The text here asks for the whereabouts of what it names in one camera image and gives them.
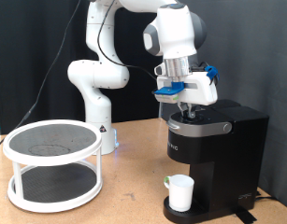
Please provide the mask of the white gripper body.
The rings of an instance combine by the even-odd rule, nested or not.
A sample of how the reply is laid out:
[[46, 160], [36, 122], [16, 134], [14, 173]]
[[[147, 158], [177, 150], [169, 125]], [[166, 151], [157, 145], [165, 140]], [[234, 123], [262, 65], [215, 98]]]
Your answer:
[[174, 80], [172, 77], [157, 77], [156, 100], [168, 104], [183, 102], [193, 105], [211, 105], [218, 100], [213, 81], [207, 72], [193, 72]]

